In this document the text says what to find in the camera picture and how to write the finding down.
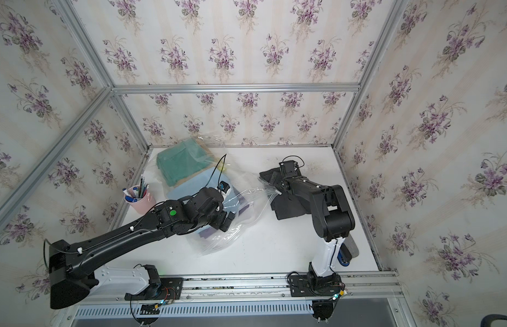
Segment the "light blue garment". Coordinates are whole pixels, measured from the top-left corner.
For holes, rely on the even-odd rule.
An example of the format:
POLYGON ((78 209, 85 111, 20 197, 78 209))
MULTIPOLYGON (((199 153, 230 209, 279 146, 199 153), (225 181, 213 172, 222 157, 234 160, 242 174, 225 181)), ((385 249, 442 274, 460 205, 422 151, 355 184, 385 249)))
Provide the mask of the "light blue garment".
POLYGON ((225 168, 223 172, 219 169, 213 171, 213 168, 202 170, 199 173, 189 177, 186 181, 179 183, 178 186, 165 194, 167 200, 178 200, 185 196, 191 196, 203 187, 216 188, 219 175, 220 181, 226 182, 230 186, 230 193, 223 201, 224 211, 237 214, 240 211, 241 196, 239 193, 245 188, 240 186, 244 181, 242 172, 233 168, 225 168))

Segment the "clear plastic vacuum bag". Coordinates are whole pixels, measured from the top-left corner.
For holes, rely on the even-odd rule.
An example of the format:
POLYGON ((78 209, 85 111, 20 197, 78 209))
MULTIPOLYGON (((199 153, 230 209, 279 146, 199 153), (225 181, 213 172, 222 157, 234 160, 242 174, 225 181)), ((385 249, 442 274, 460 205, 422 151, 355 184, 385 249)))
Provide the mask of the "clear plastic vacuum bag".
POLYGON ((190 244, 202 256, 232 245, 280 195, 275 187, 243 170, 216 136, 180 140, 154 155, 151 167, 166 199, 184 204, 204 200, 209 206, 187 231, 190 244))

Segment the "dark grey trousers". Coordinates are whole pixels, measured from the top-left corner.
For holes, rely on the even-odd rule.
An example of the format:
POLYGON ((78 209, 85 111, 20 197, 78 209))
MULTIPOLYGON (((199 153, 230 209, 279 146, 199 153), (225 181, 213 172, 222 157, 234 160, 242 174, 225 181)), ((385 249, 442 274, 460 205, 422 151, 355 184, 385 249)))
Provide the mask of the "dark grey trousers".
POLYGON ((271 203, 271 209, 278 220, 296 218, 311 214, 311 191, 298 191, 297 194, 283 192, 271 203))

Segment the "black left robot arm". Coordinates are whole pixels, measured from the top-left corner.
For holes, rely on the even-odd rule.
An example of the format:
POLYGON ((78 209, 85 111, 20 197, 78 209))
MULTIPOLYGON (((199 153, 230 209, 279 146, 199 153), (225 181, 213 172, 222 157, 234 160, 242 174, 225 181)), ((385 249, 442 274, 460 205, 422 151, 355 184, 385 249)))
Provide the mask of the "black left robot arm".
POLYGON ((160 202, 135 221, 101 236, 77 243, 51 243, 47 263, 51 309, 64 309, 84 300, 100 284, 95 271, 134 249, 205 226, 227 231, 235 218, 233 212, 224 209, 230 192, 225 182, 203 187, 193 196, 160 202))

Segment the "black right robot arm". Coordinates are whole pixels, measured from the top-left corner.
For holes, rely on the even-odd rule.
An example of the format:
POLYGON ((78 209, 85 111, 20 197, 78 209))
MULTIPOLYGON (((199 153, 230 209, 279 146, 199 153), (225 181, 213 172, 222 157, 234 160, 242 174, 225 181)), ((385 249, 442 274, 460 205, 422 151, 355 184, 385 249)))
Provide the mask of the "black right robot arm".
POLYGON ((309 283, 320 287, 341 284, 334 264, 350 265, 355 256, 350 232, 355 219, 340 185, 323 185, 301 174, 294 160, 284 160, 277 168, 260 173, 260 178, 277 191, 271 208, 278 220, 310 215, 313 228, 321 238, 320 249, 309 265, 309 283))

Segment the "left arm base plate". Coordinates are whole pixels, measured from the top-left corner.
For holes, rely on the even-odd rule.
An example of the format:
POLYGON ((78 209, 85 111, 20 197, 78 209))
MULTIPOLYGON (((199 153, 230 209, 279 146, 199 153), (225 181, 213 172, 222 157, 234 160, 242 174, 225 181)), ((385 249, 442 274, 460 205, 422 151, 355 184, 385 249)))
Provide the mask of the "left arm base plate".
POLYGON ((182 277, 162 277, 160 283, 153 283, 137 294, 125 294, 126 301, 175 301, 181 297, 184 279, 182 277))

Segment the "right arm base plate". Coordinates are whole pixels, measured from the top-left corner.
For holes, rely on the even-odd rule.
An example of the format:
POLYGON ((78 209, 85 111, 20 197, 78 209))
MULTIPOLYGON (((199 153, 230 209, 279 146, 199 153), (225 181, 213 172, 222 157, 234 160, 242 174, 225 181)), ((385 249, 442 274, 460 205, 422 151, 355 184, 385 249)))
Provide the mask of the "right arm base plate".
POLYGON ((291 272, 286 276, 287 284, 292 297, 327 296, 334 297, 343 295, 345 284, 341 276, 334 273, 327 277, 316 277, 312 272, 298 274, 291 272))

